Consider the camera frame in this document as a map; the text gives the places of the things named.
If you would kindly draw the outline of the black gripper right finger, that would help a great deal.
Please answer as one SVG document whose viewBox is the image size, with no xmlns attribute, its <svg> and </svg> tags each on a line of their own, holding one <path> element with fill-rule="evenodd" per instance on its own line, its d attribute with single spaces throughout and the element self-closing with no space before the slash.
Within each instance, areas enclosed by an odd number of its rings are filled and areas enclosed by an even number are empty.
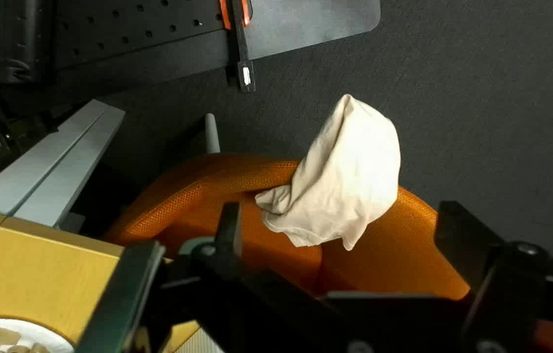
<svg viewBox="0 0 553 353">
<path fill-rule="evenodd" d="M 450 200 L 440 204 L 434 239 L 459 274 L 485 274 L 491 255 L 505 245 L 505 239 L 463 204 Z"/>
</svg>

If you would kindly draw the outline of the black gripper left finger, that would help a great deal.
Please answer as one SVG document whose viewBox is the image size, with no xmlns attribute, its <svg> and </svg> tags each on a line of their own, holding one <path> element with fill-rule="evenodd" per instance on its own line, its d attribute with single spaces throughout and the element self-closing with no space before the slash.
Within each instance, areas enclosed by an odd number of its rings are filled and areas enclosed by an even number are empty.
<svg viewBox="0 0 553 353">
<path fill-rule="evenodd" d="M 242 204 L 228 202 L 222 208 L 220 223 L 214 237 L 216 257 L 218 259 L 238 259 L 244 251 L 242 235 Z"/>
</svg>

